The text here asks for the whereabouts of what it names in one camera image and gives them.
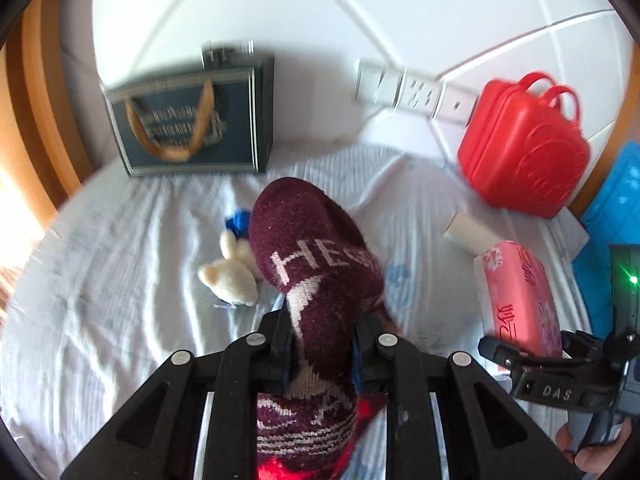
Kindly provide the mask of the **person right hand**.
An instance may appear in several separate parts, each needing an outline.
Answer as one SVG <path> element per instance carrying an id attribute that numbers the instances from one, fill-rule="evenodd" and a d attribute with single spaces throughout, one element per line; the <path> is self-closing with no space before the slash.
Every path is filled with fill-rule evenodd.
<path id="1" fill-rule="evenodd" d="M 631 420 L 626 419 L 613 443 L 605 446 L 588 446 L 588 448 L 582 448 L 577 453 L 573 453 L 570 452 L 573 438 L 570 430 L 568 430 L 568 425 L 565 424 L 556 432 L 555 444 L 571 464 L 586 474 L 593 474 L 594 478 L 597 479 L 611 465 L 631 433 Z"/>

